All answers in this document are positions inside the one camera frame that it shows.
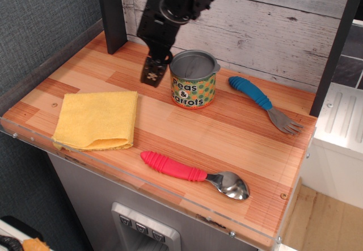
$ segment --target blue fork handle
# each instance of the blue fork handle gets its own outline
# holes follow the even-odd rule
[[[234,76],[230,77],[228,81],[234,89],[244,92],[266,111],[272,108],[272,103],[267,96],[249,80]]]

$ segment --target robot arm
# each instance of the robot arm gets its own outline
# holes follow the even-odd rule
[[[214,0],[147,0],[137,36],[149,47],[141,82],[157,87],[172,61],[170,48],[181,25],[195,20]]]

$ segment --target wooden countertop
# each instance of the wooden countertop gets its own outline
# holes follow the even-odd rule
[[[127,42],[109,55],[102,33],[6,112],[2,125],[35,146],[269,249],[289,201],[281,194],[291,196],[313,134],[316,118],[309,116],[309,111],[315,95],[221,69],[213,103],[186,110],[171,100],[169,72],[156,89],[140,83],[147,53],[145,46]],[[228,78],[236,75],[258,85],[277,109],[304,125],[302,133],[291,136],[280,132],[266,111],[229,86]],[[133,147],[92,152],[54,148],[50,137],[65,93],[126,90],[139,94]],[[143,150],[208,173],[233,171],[247,182],[251,196],[233,200],[210,183],[158,173],[141,160]]]

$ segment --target button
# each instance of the button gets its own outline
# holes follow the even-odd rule
[[[142,224],[136,223],[136,229],[143,234],[148,234],[147,227]]]
[[[156,239],[157,241],[165,242],[165,237],[164,237],[164,235],[160,234],[159,232],[153,231],[153,237],[154,237],[154,239]]]
[[[132,225],[131,220],[126,218],[125,216],[120,215],[120,220],[123,224],[127,225],[128,227]]]

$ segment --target gray cabinet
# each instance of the gray cabinet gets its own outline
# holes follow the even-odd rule
[[[180,234],[182,251],[257,250],[245,242],[231,238],[227,233],[221,232],[207,223],[167,207],[136,190],[106,179],[61,157],[51,154],[49,157],[94,251],[128,251],[130,241],[135,240],[140,240],[138,246],[143,245],[142,250],[168,249],[164,246],[165,244],[161,245],[157,241],[150,246],[154,248],[159,245],[160,249],[147,248],[145,243],[152,242],[154,239],[144,236],[132,228],[127,230],[122,226],[117,227],[112,216],[112,206],[115,204],[130,208],[150,220],[177,231]]]

